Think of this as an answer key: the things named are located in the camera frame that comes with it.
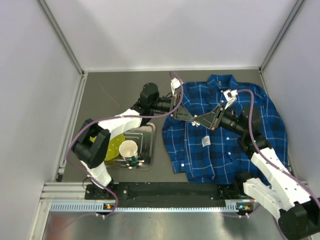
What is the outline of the blue plaid shirt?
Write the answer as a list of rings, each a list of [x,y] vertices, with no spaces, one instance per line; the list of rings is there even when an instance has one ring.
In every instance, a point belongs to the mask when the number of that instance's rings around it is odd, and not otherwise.
[[[183,86],[182,105],[192,116],[201,116],[225,105],[226,90],[238,91],[236,101],[226,112],[239,118],[254,105],[252,126],[240,132],[167,117],[162,127],[164,147],[175,174],[186,174],[190,183],[230,185],[241,173],[250,173],[265,184],[267,178],[251,161],[254,153],[273,148],[287,167],[288,137],[285,124],[265,90],[257,84],[239,82],[232,75],[211,75],[206,81]]]

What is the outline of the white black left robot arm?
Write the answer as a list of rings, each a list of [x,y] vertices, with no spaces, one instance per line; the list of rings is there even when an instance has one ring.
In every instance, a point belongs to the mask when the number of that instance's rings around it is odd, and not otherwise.
[[[147,83],[143,86],[137,102],[125,112],[105,120],[88,119],[82,125],[80,135],[72,144],[71,150],[98,188],[104,189],[112,182],[104,163],[112,139],[160,116],[171,116],[188,122],[194,120],[182,104],[183,82],[174,78],[170,86],[172,96],[160,97],[158,86]]]

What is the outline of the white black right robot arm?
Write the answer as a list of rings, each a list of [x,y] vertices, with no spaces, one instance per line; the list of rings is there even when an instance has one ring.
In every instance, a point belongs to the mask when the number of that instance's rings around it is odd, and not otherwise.
[[[262,118],[256,107],[245,107],[239,116],[233,110],[218,105],[214,110],[194,117],[197,125],[209,130],[219,127],[237,135],[240,149],[261,171],[268,181],[248,172],[236,175],[234,188],[256,200],[277,221],[281,233],[288,240],[301,240],[320,231],[318,198],[306,186],[296,182],[280,161],[272,145],[261,133]]]

